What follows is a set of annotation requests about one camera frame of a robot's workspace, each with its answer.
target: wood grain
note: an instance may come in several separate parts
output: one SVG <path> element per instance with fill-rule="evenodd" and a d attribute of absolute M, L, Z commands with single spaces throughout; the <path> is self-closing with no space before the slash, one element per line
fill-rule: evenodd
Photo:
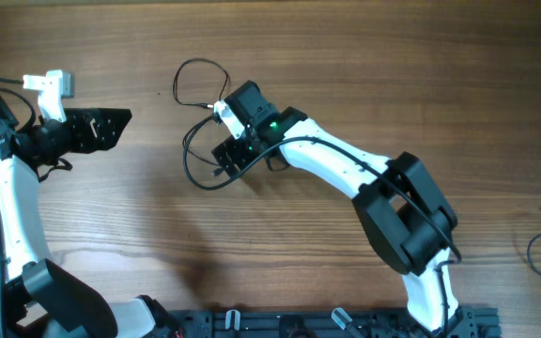
<path fill-rule="evenodd" d="M 68 107 L 130 108 L 118 146 L 68 155 L 41 184 L 55 260 L 110 301 L 169 309 L 405 306 L 346 197 L 315 177 L 259 165 L 217 192 L 185 178 L 180 140 L 206 116 L 172 100 L 178 65 L 204 56 L 234 87 L 252 79 L 280 108 L 391 157 L 420 157 L 459 214 L 452 268 L 463 304 L 500 309 L 507 337 L 541 337 L 541 7 L 289 2 L 0 8 L 0 76 L 67 69 Z M 193 66 L 185 100 L 222 74 Z M 26 116 L 20 104 L 10 104 Z M 226 137 L 205 127 L 202 154 Z M 211 169 L 194 162 L 210 183 Z M 536 247 L 541 262 L 541 243 Z"/>

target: wooden table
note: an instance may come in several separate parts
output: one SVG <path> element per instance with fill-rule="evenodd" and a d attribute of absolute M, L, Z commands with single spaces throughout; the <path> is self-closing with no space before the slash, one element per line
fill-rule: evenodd
<path fill-rule="evenodd" d="M 351 203 L 316 177 L 258 165 L 216 192 L 186 179 L 180 140 L 209 112 L 178 106 L 171 83 L 194 56 L 355 146 L 421 158 L 459 216 L 460 302 L 498 307 L 507 337 L 541 337 L 541 278 L 525 262 L 541 232 L 541 7 L 0 8 L 0 76 L 67 69 L 76 98 L 66 107 L 133 113 L 116 148 L 68 155 L 74 170 L 39 188 L 64 269 L 109 301 L 149 294 L 168 309 L 405 306 L 400 276 L 375 255 Z M 214 101 L 222 80 L 213 67 L 185 69 L 181 98 Z M 194 148 L 209 154 L 226 135 L 205 127 Z M 209 166 L 192 168 L 214 180 Z M 541 262 L 541 242 L 535 253 Z"/>

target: wooden surface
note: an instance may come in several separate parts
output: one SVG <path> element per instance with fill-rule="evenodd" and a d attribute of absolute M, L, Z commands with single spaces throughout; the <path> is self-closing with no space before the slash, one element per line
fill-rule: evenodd
<path fill-rule="evenodd" d="M 115 149 L 68 155 L 75 169 L 39 188 L 64 269 L 110 301 L 149 294 L 169 309 L 405 306 L 400 276 L 328 184 L 263 165 L 217 192 L 187 181 L 180 140 L 208 112 L 176 105 L 171 82 L 194 56 L 224 65 L 234 88 L 257 81 L 280 109 L 297 107 L 355 146 L 421 158 L 459 215 L 460 302 L 498 307 L 507 337 L 541 337 L 541 278 L 524 255 L 541 232 L 541 7 L 0 9 L 0 76 L 71 70 L 67 107 L 133 112 Z M 221 83 L 214 68 L 185 69 L 182 98 L 213 100 Z M 195 150 L 209 154 L 226 135 L 208 126 Z M 209 167 L 192 167 L 211 183 Z"/>

